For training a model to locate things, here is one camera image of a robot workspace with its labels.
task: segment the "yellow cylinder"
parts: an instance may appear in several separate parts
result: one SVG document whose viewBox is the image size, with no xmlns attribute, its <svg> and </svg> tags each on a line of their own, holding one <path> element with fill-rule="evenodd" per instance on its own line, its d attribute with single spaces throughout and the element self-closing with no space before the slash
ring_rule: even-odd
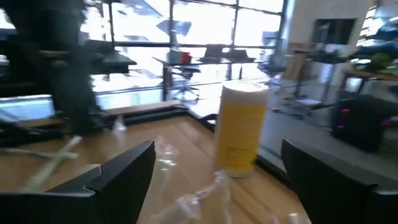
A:
<svg viewBox="0 0 398 224">
<path fill-rule="evenodd" d="M 244 177 L 253 169 L 267 98 L 268 87 L 257 83 L 231 81 L 223 86 L 216 159 L 231 177 Z"/>
</svg>

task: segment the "wall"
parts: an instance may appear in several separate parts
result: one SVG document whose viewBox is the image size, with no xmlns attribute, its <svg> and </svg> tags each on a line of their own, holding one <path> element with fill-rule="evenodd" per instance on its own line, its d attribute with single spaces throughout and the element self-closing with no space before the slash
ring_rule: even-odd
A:
<svg viewBox="0 0 398 224">
<path fill-rule="evenodd" d="M 287 24 L 289 26 L 286 29 L 289 31 L 284 32 L 285 42 L 308 42 L 312 34 L 313 22 L 316 19 L 357 18 L 349 44 L 347 46 L 330 45 L 327 49 L 339 49 L 343 54 L 349 54 L 356 49 L 356 42 L 358 41 L 362 24 L 372 3 L 373 0 L 290 0 L 288 9 L 291 5 L 294 5 L 294 9 L 291 11 L 292 14 L 287 16 Z M 342 78 L 341 69 L 344 66 L 346 65 L 338 65 L 333 76 L 332 85 L 340 84 Z M 324 82 L 329 68 L 320 66 L 318 72 L 320 81 Z"/>
</svg>

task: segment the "monitor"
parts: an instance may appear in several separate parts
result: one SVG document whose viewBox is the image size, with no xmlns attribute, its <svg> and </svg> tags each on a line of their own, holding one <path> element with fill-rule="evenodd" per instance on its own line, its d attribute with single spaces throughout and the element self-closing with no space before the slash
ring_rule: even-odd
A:
<svg viewBox="0 0 398 224">
<path fill-rule="evenodd" d="M 313 25 L 312 42 L 347 45 L 356 19 L 317 19 Z"/>
</svg>

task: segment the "plastic wrap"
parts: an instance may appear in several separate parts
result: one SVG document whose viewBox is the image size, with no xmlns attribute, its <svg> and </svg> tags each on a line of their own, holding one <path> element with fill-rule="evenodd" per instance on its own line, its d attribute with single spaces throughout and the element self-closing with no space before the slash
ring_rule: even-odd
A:
<svg viewBox="0 0 398 224">
<path fill-rule="evenodd" d="M 223 213 L 217 214 L 220 224 L 231 224 L 229 212 L 230 192 L 228 178 L 223 171 L 215 172 L 215 181 L 203 190 L 193 195 L 178 198 L 175 203 L 169 205 L 161 212 L 150 217 L 150 224 L 183 224 L 190 220 L 200 223 L 208 223 L 204 220 L 208 214 L 203 214 L 206 203 L 220 203 Z"/>
<path fill-rule="evenodd" d="M 160 209 L 160 199 L 177 166 L 178 150 L 159 137 L 155 140 L 156 161 L 147 195 L 142 205 L 138 223 L 148 223 L 152 214 Z"/>
<path fill-rule="evenodd" d="M 126 126 L 123 122 L 123 115 L 119 115 L 113 123 L 112 132 L 114 134 L 123 133 L 126 130 Z"/>
</svg>

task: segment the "computer tower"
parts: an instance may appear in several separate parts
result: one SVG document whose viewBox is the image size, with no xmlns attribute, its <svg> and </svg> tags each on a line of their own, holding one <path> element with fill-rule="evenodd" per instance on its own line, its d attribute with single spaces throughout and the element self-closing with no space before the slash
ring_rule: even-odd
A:
<svg viewBox="0 0 398 224">
<path fill-rule="evenodd" d="M 331 135 L 366 152 L 376 152 L 398 105 L 371 95 L 338 100 L 331 109 Z"/>
</svg>

